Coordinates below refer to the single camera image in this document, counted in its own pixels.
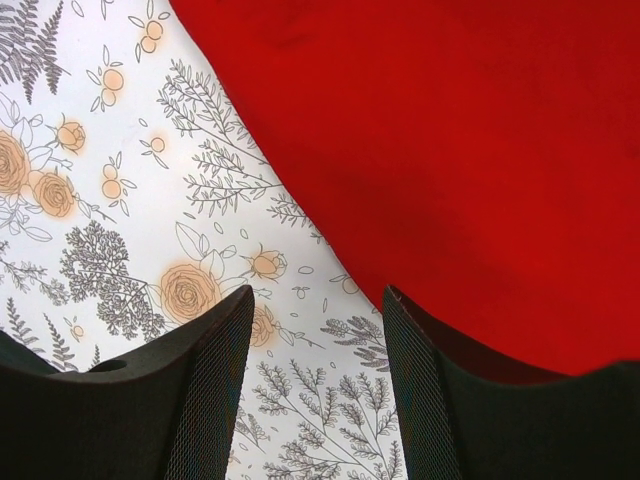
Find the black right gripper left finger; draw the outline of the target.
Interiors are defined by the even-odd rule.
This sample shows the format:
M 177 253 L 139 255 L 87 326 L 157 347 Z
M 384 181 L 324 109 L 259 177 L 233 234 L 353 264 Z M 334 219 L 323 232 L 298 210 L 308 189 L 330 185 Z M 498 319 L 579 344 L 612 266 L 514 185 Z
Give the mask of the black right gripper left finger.
M 62 372 L 1 338 L 5 479 L 221 479 L 244 378 L 254 294 L 124 355 Z

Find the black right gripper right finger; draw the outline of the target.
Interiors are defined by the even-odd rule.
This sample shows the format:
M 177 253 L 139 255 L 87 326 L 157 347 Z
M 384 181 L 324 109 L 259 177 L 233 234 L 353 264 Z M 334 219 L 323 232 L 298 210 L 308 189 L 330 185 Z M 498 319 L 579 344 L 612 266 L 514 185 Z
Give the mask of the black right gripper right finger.
M 395 287 L 383 324 L 412 479 L 635 479 L 639 365 L 565 376 L 439 321 Z

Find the red t shirt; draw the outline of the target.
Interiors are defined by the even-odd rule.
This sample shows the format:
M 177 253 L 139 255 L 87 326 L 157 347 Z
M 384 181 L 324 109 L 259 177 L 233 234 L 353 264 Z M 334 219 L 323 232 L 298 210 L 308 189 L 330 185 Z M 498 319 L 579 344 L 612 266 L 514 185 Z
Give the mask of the red t shirt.
M 639 356 L 635 1 L 176 1 L 365 295 L 580 374 Z

